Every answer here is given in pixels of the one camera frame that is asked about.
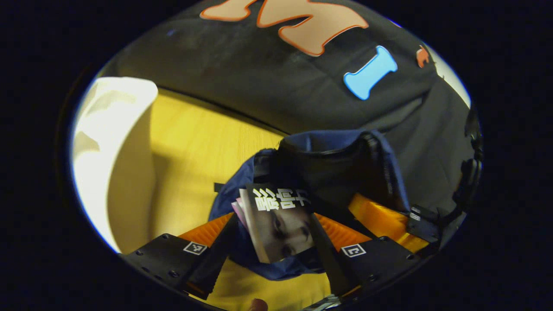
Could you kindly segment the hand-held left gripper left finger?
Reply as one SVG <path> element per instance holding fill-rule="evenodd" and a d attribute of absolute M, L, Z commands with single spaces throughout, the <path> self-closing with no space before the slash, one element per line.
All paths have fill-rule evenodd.
<path fill-rule="evenodd" d="M 205 300 L 237 234 L 238 217 L 229 213 L 178 236 L 162 234 L 122 257 L 165 286 Z"/>

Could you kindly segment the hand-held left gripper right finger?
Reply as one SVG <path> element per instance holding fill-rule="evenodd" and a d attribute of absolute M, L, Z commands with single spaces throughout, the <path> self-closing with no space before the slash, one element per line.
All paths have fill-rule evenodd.
<path fill-rule="evenodd" d="M 309 214 L 309 228 L 331 293 L 339 298 L 375 295 L 421 261 L 387 236 L 371 239 L 319 214 Z"/>

